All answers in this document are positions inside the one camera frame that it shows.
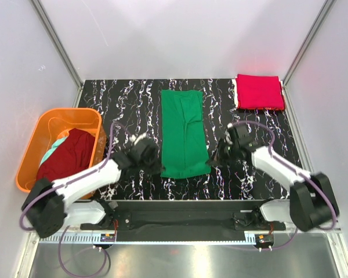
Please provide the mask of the dark red t shirt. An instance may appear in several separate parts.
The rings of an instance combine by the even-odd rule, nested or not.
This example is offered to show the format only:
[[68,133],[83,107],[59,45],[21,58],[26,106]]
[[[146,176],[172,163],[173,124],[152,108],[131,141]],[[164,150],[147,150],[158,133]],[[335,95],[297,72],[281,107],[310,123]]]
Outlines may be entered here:
[[90,133],[71,129],[67,138],[40,164],[36,181],[46,178],[52,182],[87,169],[94,143],[95,137]]

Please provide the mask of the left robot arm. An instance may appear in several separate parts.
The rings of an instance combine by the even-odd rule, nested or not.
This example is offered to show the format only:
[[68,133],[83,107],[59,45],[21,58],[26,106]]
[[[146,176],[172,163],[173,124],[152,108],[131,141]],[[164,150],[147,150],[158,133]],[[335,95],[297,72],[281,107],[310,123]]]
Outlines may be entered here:
[[107,230],[114,226],[114,209],[102,200],[82,197],[125,177],[143,171],[159,174],[164,166],[158,158],[158,145],[144,134],[130,138],[131,145],[118,152],[112,149],[97,165],[50,182],[43,178],[35,183],[24,201],[19,225],[47,238],[67,226],[84,230]]

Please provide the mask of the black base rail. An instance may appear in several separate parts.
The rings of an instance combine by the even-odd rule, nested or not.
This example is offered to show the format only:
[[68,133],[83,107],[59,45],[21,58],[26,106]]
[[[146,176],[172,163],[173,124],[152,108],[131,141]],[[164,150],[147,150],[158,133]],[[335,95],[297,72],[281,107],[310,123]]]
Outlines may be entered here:
[[245,231],[283,231],[265,220],[262,201],[113,201],[99,224],[81,229],[117,231],[118,242],[236,242]]

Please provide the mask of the orange plastic bin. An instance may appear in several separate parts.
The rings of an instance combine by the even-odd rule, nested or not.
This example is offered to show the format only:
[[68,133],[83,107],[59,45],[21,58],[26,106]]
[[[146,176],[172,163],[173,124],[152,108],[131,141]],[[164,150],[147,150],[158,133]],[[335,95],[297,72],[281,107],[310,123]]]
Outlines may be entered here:
[[106,132],[99,112],[91,108],[54,108],[42,114],[16,174],[19,190],[29,193],[36,182],[40,161],[52,144],[66,136],[71,129],[90,133],[95,138],[89,167],[103,160]]

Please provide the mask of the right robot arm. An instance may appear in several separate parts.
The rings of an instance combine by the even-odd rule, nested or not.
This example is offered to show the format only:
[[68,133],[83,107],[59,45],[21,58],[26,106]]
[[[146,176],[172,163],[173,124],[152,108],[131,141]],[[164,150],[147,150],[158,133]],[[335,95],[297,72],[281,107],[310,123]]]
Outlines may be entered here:
[[289,200],[265,201],[251,216],[254,227],[262,230],[272,222],[290,222],[302,232],[333,230],[340,212],[327,175],[312,174],[284,159],[273,149],[274,135],[266,144],[250,135],[248,125],[248,121],[229,123],[207,164],[229,166],[242,160],[289,192]]

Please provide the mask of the mint green t shirt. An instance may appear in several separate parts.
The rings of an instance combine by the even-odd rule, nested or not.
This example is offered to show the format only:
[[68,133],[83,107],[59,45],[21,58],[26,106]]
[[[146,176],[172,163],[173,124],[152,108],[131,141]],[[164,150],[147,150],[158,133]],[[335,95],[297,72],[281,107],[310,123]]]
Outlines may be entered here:
[[66,139],[67,139],[67,136],[56,140],[52,144],[52,146],[45,152],[39,165],[43,164]]

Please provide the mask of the black marbled table mat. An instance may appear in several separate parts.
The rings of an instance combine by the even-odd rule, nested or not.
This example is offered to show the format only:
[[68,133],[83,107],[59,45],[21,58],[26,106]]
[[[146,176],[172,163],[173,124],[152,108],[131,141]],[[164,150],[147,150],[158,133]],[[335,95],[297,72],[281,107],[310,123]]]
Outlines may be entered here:
[[[249,132],[258,140],[270,141],[260,128],[275,135],[274,150],[300,165],[296,140],[284,111],[243,111],[234,103],[232,79],[112,79],[87,80],[78,105],[97,110],[107,134],[106,144],[119,150],[128,143],[128,133],[146,133],[162,143],[161,92],[203,92],[206,147],[213,153],[226,125],[247,120]],[[270,176],[239,161],[230,167],[213,168],[207,175],[183,180],[139,173],[95,192],[104,200],[262,200],[287,199],[288,191]]]

